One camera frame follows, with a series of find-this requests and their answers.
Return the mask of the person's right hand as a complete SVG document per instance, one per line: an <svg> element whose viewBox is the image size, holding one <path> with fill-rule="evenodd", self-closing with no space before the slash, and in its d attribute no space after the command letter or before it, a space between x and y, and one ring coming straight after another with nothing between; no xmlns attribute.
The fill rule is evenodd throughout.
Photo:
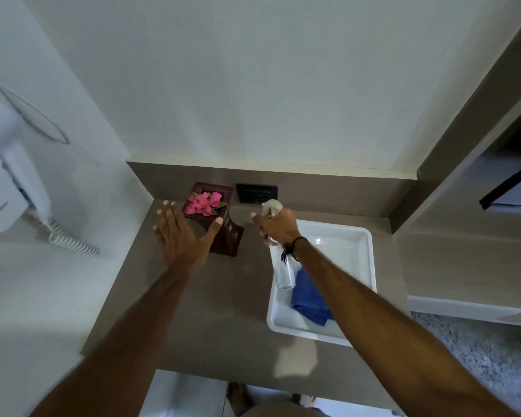
<svg viewBox="0 0 521 417"><path fill-rule="evenodd" d="M297 220L292 210L287 207L283 207L275 217L266 217L251 212L250 218L255 224L259 225L259 235L265 246L270 245L269 239L271 238L282 245L284 249L290 249L295 240L301 238Z"/></svg>

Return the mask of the person's left hand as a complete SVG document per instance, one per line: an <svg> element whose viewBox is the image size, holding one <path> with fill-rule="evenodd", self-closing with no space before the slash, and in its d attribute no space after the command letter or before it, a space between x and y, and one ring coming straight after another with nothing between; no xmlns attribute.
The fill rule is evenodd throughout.
<svg viewBox="0 0 521 417"><path fill-rule="evenodd" d="M181 229L181 239L170 239L169 253L162 253L162 258L167 267L167 270L172 273L182 274L191 276L206 262L206 258L209 252L203 252L200 246L200 238L195 235L195 232L191 228L187 218L181 212L179 215L179 225ZM158 223L154 226L158 226L162 231L162 213L164 206L161 209L156 210L156 217Z"/></svg>

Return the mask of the clear spray bottle white trigger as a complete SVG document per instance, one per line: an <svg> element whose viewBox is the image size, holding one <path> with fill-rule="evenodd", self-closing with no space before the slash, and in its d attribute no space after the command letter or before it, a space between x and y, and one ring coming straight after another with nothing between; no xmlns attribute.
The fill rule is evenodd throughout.
<svg viewBox="0 0 521 417"><path fill-rule="evenodd" d="M262 215L268 219L277 217L283 209L283 205L275 199L262 203L262 207ZM293 289L295 287L295 272L284 247L271 237L268 237L268 241L276 287L284 290Z"/></svg>

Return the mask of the person's left forearm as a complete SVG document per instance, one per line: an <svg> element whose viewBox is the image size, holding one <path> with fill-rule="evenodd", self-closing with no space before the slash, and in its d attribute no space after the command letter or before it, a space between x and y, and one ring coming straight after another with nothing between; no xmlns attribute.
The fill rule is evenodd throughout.
<svg viewBox="0 0 521 417"><path fill-rule="evenodd" d="M164 272L29 417L138 417L191 274Z"/></svg>

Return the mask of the person's right forearm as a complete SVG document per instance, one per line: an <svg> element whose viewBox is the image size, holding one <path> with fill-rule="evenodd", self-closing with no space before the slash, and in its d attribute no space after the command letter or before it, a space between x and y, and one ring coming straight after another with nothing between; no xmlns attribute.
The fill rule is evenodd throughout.
<svg viewBox="0 0 521 417"><path fill-rule="evenodd" d="M408 417L519 417L430 332L301 240L295 254L347 340Z"/></svg>

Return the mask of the dark brown wooden tissue box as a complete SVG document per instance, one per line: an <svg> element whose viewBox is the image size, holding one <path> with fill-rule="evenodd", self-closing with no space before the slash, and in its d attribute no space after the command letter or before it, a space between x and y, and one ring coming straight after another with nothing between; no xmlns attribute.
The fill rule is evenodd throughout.
<svg viewBox="0 0 521 417"><path fill-rule="evenodd" d="M230 217L229 212L229 204L234 194L234 189L229 186L221 186L219 184L212 184L212 183L204 183L204 182L196 182L190 192L197 192L201 193L203 191L207 192L220 192L222 193L222 200L224 202L227 202L228 205L226 207L221 208L217 214L214 216L201 216L201 215L190 215L187 216L184 214L185 217L187 217L190 221L198 224L200 227L202 227L204 230L207 231L208 227L212 223L212 221L215 220L217 217L223 218L223 224L220 228L219 232L217 233L213 244L211 245L210 252L217 253L220 255L230 256L230 257L236 257L237 251L241 242L241 238L243 235L244 228L240 225L237 225L233 222L233 220ZM187 206L187 200L185 201L182 212L184 207Z"/></svg>

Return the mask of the pink flowers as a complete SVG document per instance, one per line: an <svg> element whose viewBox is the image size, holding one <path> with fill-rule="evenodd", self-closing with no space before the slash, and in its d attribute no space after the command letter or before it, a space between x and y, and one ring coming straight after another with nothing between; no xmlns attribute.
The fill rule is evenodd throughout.
<svg viewBox="0 0 521 417"><path fill-rule="evenodd" d="M220 192L203 191L197 193L193 191L187 198L187 206L184 207L183 213L187 216L214 216L227 205L228 203L222 200L222 193Z"/></svg>

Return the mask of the blue folded cloth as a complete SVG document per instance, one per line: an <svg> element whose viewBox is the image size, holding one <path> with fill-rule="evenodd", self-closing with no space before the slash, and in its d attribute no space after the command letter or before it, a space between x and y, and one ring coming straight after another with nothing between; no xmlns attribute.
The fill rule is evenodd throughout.
<svg viewBox="0 0 521 417"><path fill-rule="evenodd" d="M293 310L319 326L325 326L329 320L334 320L322 295L303 267L297 272L290 305Z"/></svg>

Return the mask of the white plastic tray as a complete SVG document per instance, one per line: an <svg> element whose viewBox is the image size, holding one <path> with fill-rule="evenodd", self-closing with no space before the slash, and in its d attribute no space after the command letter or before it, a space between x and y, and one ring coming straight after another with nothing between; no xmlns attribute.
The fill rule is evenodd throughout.
<svg viewBox="0 0 521 417"><path fill-rule="evenodd" d="M377 292L373 240L361 227L298 220L298 229L327 259ZM295 278L301 265L289 257ZM319 326L293 310L290 303L293 289L276 287L273 271L266 322L270 330L281 334L312 339L325 343L351 346L337 323L328 321Z"/></svg>

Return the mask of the black wall power outlet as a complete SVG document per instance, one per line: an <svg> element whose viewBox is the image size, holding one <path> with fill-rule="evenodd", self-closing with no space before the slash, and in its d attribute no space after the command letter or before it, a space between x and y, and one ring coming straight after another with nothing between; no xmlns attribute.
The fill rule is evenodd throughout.
<svg viewBox="0 0 521 417"><path fill-rule="evenodd" d="M262 204L278 199L278 187L266 184L237 183L236 194L241 204Z"/></svg>

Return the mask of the white wall-mounted hair dryer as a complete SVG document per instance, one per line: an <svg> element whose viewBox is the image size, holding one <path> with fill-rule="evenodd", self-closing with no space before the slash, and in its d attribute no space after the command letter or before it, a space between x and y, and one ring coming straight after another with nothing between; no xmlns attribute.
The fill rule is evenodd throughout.
<svg viewBox="0 0 521 417"><path fill-rule="evenodd" d="M0 233L26 213L49 233L63 229L53 219L51 200L21 142L31 129L44 139L69 145L64 130L21 96L0 85Z"/></svg>

